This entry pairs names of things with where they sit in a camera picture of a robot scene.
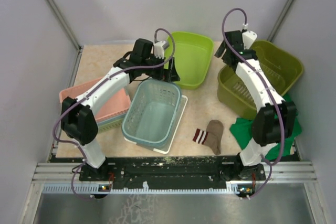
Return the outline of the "lime green plastic tub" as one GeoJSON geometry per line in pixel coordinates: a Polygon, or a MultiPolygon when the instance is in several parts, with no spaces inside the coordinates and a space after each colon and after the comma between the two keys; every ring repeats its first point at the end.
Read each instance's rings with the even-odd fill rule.
{"type": "Polygon", "coordinates": [[[172,33],[176,50],[174,53],[176,71],[181,89],[195,90],[204,82],[213,52],[214,41],[204,35],[175,31],[172,33]]]}

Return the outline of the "light blue perforated basket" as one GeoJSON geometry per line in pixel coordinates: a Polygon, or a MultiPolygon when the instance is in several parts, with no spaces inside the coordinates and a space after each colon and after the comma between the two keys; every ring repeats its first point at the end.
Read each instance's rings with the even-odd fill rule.
{"type": "Polygon", "coordinates": [[[148,79],[141,82],[122,123],[122,134],[128,141],[159,147],[172,133],[182,98],[174,83],[148,79]]]}

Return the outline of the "pink perforated basket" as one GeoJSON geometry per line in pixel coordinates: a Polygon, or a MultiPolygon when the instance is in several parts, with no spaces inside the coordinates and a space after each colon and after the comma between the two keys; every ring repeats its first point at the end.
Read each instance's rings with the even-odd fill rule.
{"type": "MultiPolygon", "coordinates": [[[[83,84],[73,86],[59,92],[59,101],[60,103],[66,97],[76,98],[77,96],[83,94],[92,88],[101,78],[85,82],[83,84]]],[[[95,115],[97,123],[103,122],[114,116],[121,115],[126,113],[131,104],[130,97],[125,88],[119,90],[114,96],[112,96],[98,111],[95,115]]]]}

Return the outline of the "olive green large container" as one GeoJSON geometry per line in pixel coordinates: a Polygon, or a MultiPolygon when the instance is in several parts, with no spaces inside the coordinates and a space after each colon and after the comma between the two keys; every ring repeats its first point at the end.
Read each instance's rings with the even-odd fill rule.
{"type": "MultiPolygon", "coordinates": [[[[303,64],[298,58],[269,41],[258,40],[252,44],[251,49],[256,51],[265,76],[281,96],[290,90],[304,72],[303,64]]],[[[219,71],[217,80],[218,100],[239,117],[253,120],[257,114],[254,101],[232,68],[224,66],[219,71]]]]}

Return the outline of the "white perforated basket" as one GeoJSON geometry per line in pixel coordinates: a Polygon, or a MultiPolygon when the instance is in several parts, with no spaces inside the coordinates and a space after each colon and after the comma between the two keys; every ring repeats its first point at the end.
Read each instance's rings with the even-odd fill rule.
{"type": "Polygon", "coordinates": [[[172,128],[174,131],[171,133],[168,140],[164,144],[162,144],[161,146],[152,147],[152,146],[136,143],[135,141],[129,140],[126,137],[124,137],[124,139],[129,143],[140,146],[142,148],[146,148],[147,150],[151,150],[151,151],[158,152],[158,153],[166,155],[170,151],[171,146],[174,142],[174,138],[175,138],[175,135],[177,133],[177,129],[179,127],[179,124],[180,124],[180,121],[181,121],[181,118],[183,116],[183,113],[184,113],[184,110],[185,110],[185,107],[186,107],[187,103],[188,103],[188,97],[185,96],[185,95],[182,95],[181,96],[181,102],[180,102],[180,105],[179,105],[179,108],[178,108],[178,111],[177,111],[177,114],[176,114],[176,118],[175,118],[175,121],[174,121],[174,124],[173,124],[173,128],[172,128]]]}

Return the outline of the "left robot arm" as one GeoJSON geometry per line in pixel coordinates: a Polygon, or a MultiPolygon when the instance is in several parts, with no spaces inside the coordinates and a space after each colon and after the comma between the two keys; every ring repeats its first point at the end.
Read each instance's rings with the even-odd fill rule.
{"type": "Polygon", "coordinates": [[[174,56],[165,58],[168,47],[176,49],[175,41],[137,39],[132,51],[118,59],[109,72],[89,90],[76,98],[66,97],[61,104],[61,116],[57,125],[79,148],[84,163],[91,167],[90,173],[98,180],[108,177],[106,156],[96,140],[98,125],[95,115],[119,90],[145,74],[152,79],[179,81],[174,56]]]}

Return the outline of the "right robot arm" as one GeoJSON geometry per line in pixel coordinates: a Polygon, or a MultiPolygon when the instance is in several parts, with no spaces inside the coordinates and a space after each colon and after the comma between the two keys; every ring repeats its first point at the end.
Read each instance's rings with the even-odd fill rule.
{"type": "Polygon", "coordinates": [[[257,54],[245,47],[243,35],[247,31],[223,33],[223,42],[215,53],[243,81],[257,109],[251,127],[252,138],[239,153],[234,167],[235,175],[242,180],[253,174],[253,166],[258,165],[267,153],[280,144],[276,161],[283,156],[285,139],[290,137],[296,117],[296,106],[287,102],[264,74],[257,54]]]}

